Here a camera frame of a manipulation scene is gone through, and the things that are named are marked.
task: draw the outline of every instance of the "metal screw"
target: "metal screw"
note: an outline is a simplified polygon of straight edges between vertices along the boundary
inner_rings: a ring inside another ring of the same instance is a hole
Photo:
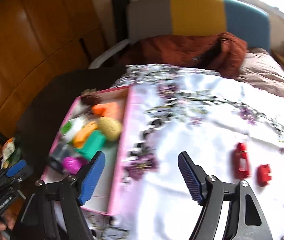
[[[35,181],[35,186],[41,186],[44,183],[41,179]]]
[[[217,178],[213,175],[209,175],[208,177],[212,182],[217,180]]]
[[[246,182],[245,180],[240,181],[240,184],[241,184],[243,187],[247,187],[247,186],[249,185],[249,183]]]
[[[74,181],[74,180],[76,180],[76,176],[71,174],[71,175],[67,176],[67,180],[68,181]]]

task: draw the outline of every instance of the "human hand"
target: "human hand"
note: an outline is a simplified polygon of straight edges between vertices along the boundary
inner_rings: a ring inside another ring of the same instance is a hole
[[[6,229],[6,227],[8,227],[10,230],[13,229],[14,225],[15,225],[15,215],[8,209],[3,213],[3,218],[7,224],[4,224],[2,222],[0,222],[0,231],[3,231]],[[1,235],[0,233],[0,239],[1,240],[6,240],[6,238],[4,236]]]

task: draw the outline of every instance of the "brown pillow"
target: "brown pillow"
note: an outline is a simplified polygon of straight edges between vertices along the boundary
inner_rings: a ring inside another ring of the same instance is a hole
[[[235,80],[284,98],[284,71],[264,52],[247,52]]]

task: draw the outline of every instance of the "gray panel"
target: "gray panel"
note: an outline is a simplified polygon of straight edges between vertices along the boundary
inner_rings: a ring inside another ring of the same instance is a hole
[[[138,0],[127,9],[131,44],[157,35],[172,34],[170,0]]]

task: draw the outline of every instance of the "headboard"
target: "headboard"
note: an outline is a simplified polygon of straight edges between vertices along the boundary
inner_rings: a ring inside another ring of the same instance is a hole
[[[138,0],[127,8],[129,39],[157,35],[209,36],[228,31],[270,51],[266,12],[237,0]]]

